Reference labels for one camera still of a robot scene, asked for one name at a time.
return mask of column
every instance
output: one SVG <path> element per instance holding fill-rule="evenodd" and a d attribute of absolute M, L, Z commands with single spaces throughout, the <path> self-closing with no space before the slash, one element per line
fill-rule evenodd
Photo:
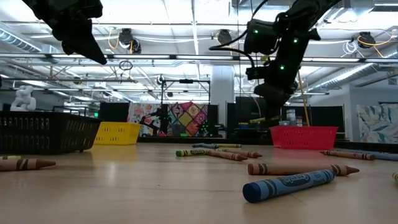
<path fill-rule="evenodd" d="M 218 105 L 218 122 L 226 126 L 226 104 L 233 103 L 234 70 L 232 66 L 214 66 L 211 74 L 210 103 Z"/>

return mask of white sculpture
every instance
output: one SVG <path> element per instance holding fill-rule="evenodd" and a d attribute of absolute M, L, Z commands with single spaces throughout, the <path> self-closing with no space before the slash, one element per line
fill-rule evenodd
<path fill-rule="evenodd" d="M 32 86 L 20 86 L 17 90 L 11 111 L 34 111 L 36 110 L 36 99 L 32 97 Z"/>

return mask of ceiling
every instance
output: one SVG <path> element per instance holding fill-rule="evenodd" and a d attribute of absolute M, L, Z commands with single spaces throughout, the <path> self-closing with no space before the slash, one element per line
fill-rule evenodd
<path fill-rule="evenodd" d="M 239 13 L 236 13 L 236 10 L 230 7 L 231 2 L 229 0 L 101 0 L 101 2 L 103 4 L 103 16 L 93 19 L 93 34 L 105 54 L 129 54 L 126 49 L 121 47 L 114 49 L 112 46 L 116 45 L 117 33 L 122 28 L 131 28 L 134 37 L 141 43 L 142 54 L 230 55 L 229 52 L 209 51 L 209 47 L 218 44 L 212 37 L 220 29 L 229 29 L 232 37 L 236 37 L 245 30 L 245 23 L 251 18 L 250 9 L 243 6 Z M 276 6 L 277 1 L 270 2 L 272 3 L 264 6 L 255 18 L 273 21 L 278 13 L 289 8 L 285 4 Z M 61 49 L 59 41 L 51 36 L 51 29 L 48 25 L 40 22 L 22 0 L 0 0 L 0 21 L 16 34 L 35 43 L 49 44 Z M 359 32 L 367 31 L 375 37 L 377 43 L 390 40 L 388 43 L 377 47 L 378 50 L 383 51 L 397 42 L 393 31 L 398 26 L 397 21 L 397 12 L 365 11 L 362 14 L 355 14 L 353 10 L 347 10 L 342 15 L 330 19 L 330 23 L 319 24 L 317 28 L 322 40 L 319 42 L 311 41 L 305 57 L 374 57 L 376 53 L 374 48 L 356 49 L 355 46 L 348 45 L 348 41 L 353 36 L 357 37 Z M 243 42 L 238 42 L 234 47 L 242 49 Z M 0 45 L 0 52 L 26 53 L 17 47 L 3 43 Z M 29 65 L 32 60 L 14 60 L 14 62 L 40 72 L 40 77 L 57 73 L 55 78 L 115 79 L 122 77 L 127 79 L 131 77 L 138 81 L 136 84 L 131 82 L 107 83 L 106 86 L 109 89 L 124 90 L 159 90 L 160 86 L 156 84 L 156 78 L 160 74 L 170 80 L 182 78 L 210 80 L 212 67 L 215 66 L 213 63 L 201 62 L 181 63 L 177 66 L 159 63 L 155 67 L 134 66 L 132 70 L 123 72 L 118 67 L 82 67 L 77 66 L 76 61 L 63 60 L 63 62 L 71 62 L 75 65 L 70 67 L 54 66 L 51 72 L 50 66 L 43 66 L 40 63 Z M 9 61 L 0 63 L 0 66 L 7 65 L 9 65 Z M 244 73 L 248 65 L 235 63 L 230 66 L 233 66 L 237 79 L 235 90 L 239 91 L 239 84 L 242 83 L 242 89 L 250 93 L 256 83 L 246 80 Z M 305 84 L 310 85 L 343 67 L 344 65 L 339 67 L 326 64 L 318 64 L 316 67 L 303 66 L 300 73 Z M 49 83 L 51 86 L 59 86 L 59 84 L 60 82 Z M 94 83 L 76 85 L 72 82 L 61 84 L 64 84 L 63 86 L 67 88 L 88 88 L 94 85 Z M 178 98 L 181 100 L 207 100 L 208 94 L 204 87 L 196 83 L 192 85 L 175 83 L 169 90 L 200 90 L 197 93 L 179 94 Z M 160 95 L 159 93 L 149 95 L 144 92 L 121 93 L 123 94 L 122 100 L 133 101 L 154 101 L 155 97 Z M 86 96 L 103 97 L 97 93 L 88 93 Z"/>

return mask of black basket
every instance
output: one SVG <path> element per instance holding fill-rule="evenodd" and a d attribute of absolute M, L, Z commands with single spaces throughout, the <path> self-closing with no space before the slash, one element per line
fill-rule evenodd
<path fill-rule="evenodd" d="M 62 154 L 93 147 L 100 119 L 67 113 L 0 111 L 0 152 Z"/>

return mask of blue crayon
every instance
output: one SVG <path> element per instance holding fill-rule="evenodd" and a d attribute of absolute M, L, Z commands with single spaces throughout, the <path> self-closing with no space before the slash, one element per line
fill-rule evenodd
<path fill-rule="evenodd" d="M 272 197 L 330 183 L 334 179 L 334 172 L 318 170 L 276 179 L 260 180 L 245 184 L 243 186 L 243 197 L 250 203 L 256 203 Z"/>
<path fill-rule="evenodd" d="M 340 152 L 355 152 L 355 153 L 366 153 L 372 154 L 376 159 L 388 160 L 388 161 L 398 161 L 398 154 L 390 154 L 385 152 L 372 152 L 372 151 L 362 151 L 354 149 L 335 149 L 335 151 Z"/>
<path fill-rule="evenodd" d="M 205 144 L 205 143 L 194 144 L 194 145 L 192 145 L 192 147 L 205 147 L 208 149 L 217 149 L 218 148 L 218 146 L 216 144 Z"/>

